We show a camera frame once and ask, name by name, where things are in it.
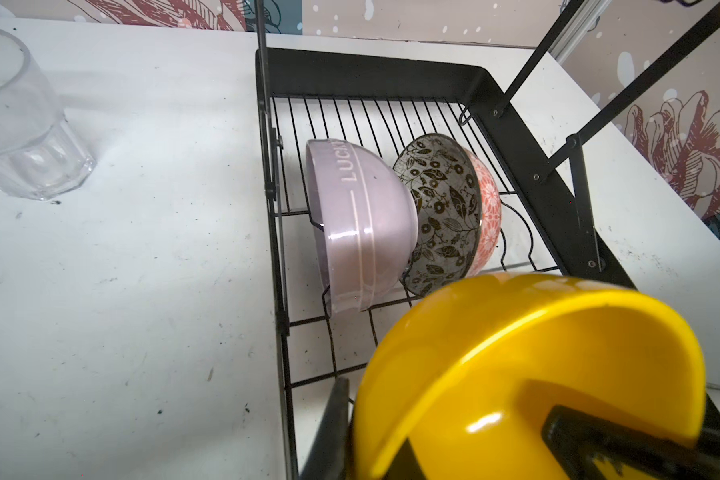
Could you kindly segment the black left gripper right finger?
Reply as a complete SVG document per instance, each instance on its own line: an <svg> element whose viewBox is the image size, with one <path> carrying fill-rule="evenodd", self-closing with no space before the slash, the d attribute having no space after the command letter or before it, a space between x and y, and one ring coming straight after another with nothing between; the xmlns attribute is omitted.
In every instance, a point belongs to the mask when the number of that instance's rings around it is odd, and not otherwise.
<svg viewBox="0 0 720 480"><path fill-rule="evenodd" d="M557 405L542 439L570 479L720 479L720 430L690 448Z"/></svg>

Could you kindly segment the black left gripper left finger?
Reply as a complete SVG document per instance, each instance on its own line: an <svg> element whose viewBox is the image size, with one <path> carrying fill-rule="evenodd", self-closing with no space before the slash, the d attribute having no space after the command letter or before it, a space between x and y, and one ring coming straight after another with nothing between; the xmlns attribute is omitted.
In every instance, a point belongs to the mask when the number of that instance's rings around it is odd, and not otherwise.
<svg viewBox="0 0 720 480"><path fill-rule="evenodd" d="M349 418L349 381L337 378L306 464L300 473L301 480L346 478Z"/></svg>

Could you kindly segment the yellow bowl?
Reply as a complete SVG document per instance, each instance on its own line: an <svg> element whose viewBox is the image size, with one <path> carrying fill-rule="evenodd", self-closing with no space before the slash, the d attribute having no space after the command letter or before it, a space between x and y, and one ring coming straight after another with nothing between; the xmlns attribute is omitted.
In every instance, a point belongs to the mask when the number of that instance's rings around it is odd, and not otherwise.
<svg viewBox="0 0 720 480"><path fill-rule="evenodd" d="M419 301L378 345L353 412L353 475L382 478L409 444L428 479L561 479L541 434L553 407L692 447L705 390L697 338L657 299L476 276Z"/></svg>

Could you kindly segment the lilac ceramic bowl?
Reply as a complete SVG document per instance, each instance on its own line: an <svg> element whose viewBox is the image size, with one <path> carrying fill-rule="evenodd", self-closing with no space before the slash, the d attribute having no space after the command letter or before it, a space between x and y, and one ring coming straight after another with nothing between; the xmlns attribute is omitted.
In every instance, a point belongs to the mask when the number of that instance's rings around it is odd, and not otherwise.
<svg viewBox="0 0 720 480"><path fill-rule="evenodd" d="M412 195L381 157L359 145L312 139L305 153L328 313L366 310L408 268L418 232Z"/></svg>

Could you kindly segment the pink patterned bowl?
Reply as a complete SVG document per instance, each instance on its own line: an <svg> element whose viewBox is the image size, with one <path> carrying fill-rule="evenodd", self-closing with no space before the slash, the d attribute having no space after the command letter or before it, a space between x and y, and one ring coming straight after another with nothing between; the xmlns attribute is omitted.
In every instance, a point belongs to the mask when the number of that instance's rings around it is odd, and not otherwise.
<svg viewBox="0 0 720 480"><path fill-rule="evenodd" d="M405 288L417 296L478 275L499 240L502 206L486 165L453 138L430 133L409 143L393 170L418 215Z"/></svg>

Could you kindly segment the clear glass cup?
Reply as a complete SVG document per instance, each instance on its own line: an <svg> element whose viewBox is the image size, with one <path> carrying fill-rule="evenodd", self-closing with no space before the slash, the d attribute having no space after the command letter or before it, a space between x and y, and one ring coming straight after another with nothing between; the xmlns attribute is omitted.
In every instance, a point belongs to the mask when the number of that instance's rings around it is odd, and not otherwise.
<svg viewBox="0 0 720 480"><path fill-rule="evenodd" d="M95 166L29 48L0 30L0 191L49 200L79 188Z"/></svg>

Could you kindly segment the black two-tier dish rack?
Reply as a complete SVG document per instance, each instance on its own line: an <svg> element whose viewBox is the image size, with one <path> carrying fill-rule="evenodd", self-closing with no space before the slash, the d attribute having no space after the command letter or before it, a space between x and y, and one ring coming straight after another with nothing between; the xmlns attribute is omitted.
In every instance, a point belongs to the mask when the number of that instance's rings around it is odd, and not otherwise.
<svg viewBox="0 0 720 480"><path fill-rule="evenodd" d="M277 8L261 1L244 5L247 22L257 34L256 85L265 174L271 248L278 375L286 475L300 472L291 375L289 336L296 323L288 310L288 286L282 221L294 214L288 197L285 145L278 116L280 105L301 103L302 120L293 128L312 126L333 107L338 119L376 108L395 149L404 127L419 123L425 131L441 116L450 132L478 147L495 171L501 194L525 228L530 252L545 251L552 270L623 287L632 279L595 230L584 144L644 94L693 50L720 29L720 3L675 41L634 85L626 87L555 153L546 155L513 106L513 98L562 35L582 5L572 1L553 23L510 86L501 88L483 68L450 63L402 60L317 51L272 49L267 36L275 27Z"/></svg>

